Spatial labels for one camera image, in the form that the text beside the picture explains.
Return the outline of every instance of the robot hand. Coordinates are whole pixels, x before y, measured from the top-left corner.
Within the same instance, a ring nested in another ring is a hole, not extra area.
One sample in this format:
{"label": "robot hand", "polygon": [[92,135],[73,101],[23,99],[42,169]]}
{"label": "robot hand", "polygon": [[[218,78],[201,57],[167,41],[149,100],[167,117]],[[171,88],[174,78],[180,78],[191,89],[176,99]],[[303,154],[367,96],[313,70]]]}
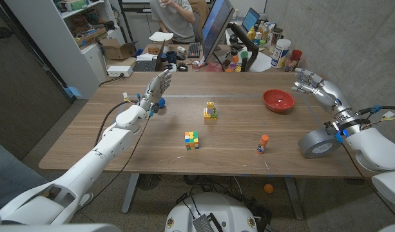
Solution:
{"label": "robot hand", "polygon": [[296,68],[294,71],[298,81],[294,82],[292,90],[312,95],[334,118],[341,112],[351,109],[342,91],[335,84],[323,80],[309,70]]}
{"label": "robot hand", "polygon": [[153,104],[159,102],[164,91],[169,88],[171,82],[170,78],[171,73],[169,73],[169,70],[164,70],[164,72],[154,77],[144,90],[138,105],[144,110],[149,111]]}

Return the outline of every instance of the office desk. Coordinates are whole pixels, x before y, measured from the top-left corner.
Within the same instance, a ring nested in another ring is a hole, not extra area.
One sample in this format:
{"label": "office desk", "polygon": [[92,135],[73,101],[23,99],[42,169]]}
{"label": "office desk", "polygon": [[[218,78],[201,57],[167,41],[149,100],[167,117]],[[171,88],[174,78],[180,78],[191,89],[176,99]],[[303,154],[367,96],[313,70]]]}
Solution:
{"label": "office desk", "polygon": [[[168,48],[169,48],[170,51],[176,51],[176,52],[178,52],[178,51],[177,51],[177,47],[179,47],[179,46],[182,46],[182,47],[185,48],[187,51],[189,50],[189,45],[188,45],[188,44],[169,44],[169,45],[167,45],[167,46],[168,46]],[[161,45],[160,45],[160,44],[149,44],[149,45],[147,45],[147,47],[144,49],[143,54],[148,53],[148,48],[154,48],[154,47],[159,48],[159,47],[161,47]],[[220,47],[220,50],[215,51],[215,53],[216,53],[216,55],[217,55],[218,57],[220,57],[221,55],[225,55],[227,52],[230,52],[230,45],[220,44],[219,47]],[[202,49],[201,46],[200,46],[200,48],[201,48],[201,49],[200,49],[200,57],[199,57],[199,58],[187,58],[187,54],[186,54],[186,59],[185,59],[184,61],[181,61],[181,62],[183,62],[183,63],[191,63],[191,62],[193,62],[193,61],[199,61],[199,60],[203,57],[203,49]],[[269,52],[268,49],[265,49],[265,50],[263,50],[263,51],[261,51],[261,52],[259,52],[259,53],[263,53],[263,54],[265,54],[265,55],[267,55],[267,56],[270,56],[270,52]],[[214,58],[214,56],[211,56],[210,62],[218,63],[218,61]],[[160,66],[160,71],[163,71],[163,67],[164,67],[164,65],[166,65],[166,64],[168,64],[168,62],[162,62],[161,66]],[[201,67],[201,68],[200,68],[200,71],[203,72],[205,69],[206,69],[206,66]],[[188,65],[188,71],[189,71],[189,72],[192,72],[192,71],[193,71],[193,70],[191,69],[191,64]],[[278,72],[278,73],[284,72],[284,68],[270,68],[270,69],[264,71],[264,73],[276,73],[276,72]]]}
{"label": "office desk", "polygon": [[[127,92],[134,100],[156,74],[136,72],[130,78],[99,88],[39,167],[69,169],[92,149],[104,116],[122,102],[121,93]],[[293,81],[293,73],[189,72],[186,75],[175,72],[170,88],[163,95],[166,107],[149,119],[137,148],[134,150],[133,145],[105,170],[119,171],[130,160],[124,169],[130,173],[359,177],[342,148],[318,159],[303,157],[298,140],[322,127],[330,116],[311,97],[291,92]],[[293,95],[296,104],[290,113],[274,113],[265,107],[262,94],[273,88]],[[207,101],[215,103],[216,124],[204,123],[202,110]],[[106,127],[128,106],[117,108]],[[185,131],[199,132],[199,150],[186,151]],[[264,154],[258,155],[256,148],[263,134],[270,136],[270,141]],[[123,211],[130,207],[136,178],[138,174],[131,175]]]}

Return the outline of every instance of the white box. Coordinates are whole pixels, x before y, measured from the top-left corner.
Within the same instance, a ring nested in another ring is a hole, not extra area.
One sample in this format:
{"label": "white box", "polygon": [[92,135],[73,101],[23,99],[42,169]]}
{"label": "white box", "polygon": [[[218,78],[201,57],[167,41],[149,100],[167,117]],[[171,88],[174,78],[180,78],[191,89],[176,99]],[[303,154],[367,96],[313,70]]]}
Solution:
{"label": "white box", "polygon": [[107,73],[110,77],[120,77],[123,73],[123,77],[129,77],[133,73],[131,66],[117,66],[113,65],[107,69]]}

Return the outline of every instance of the white container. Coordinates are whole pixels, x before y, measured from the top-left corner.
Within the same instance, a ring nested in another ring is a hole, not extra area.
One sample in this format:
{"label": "white container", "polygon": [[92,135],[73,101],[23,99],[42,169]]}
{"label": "white container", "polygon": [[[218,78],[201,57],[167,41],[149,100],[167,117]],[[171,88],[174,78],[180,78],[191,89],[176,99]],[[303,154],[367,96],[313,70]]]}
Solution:
{"label": "white container", "polygon": [[270,62],[273,68],[281,68],[284,66],[285,58],[291,44],[292,42],[288,39],[277,40],[275,52],[273,52],[272,61]]}

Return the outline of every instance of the person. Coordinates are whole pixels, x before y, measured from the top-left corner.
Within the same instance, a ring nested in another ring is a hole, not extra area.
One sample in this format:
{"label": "person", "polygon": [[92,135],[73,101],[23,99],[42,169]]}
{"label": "person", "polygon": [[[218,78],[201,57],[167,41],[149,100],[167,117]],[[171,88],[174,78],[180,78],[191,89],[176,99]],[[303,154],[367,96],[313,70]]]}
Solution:
{"label": "person", "polygon": [[195,42],[193,25],[196,21],[188,0],[151,0],[151,15],[163,32],[173,33],[173,44]]}

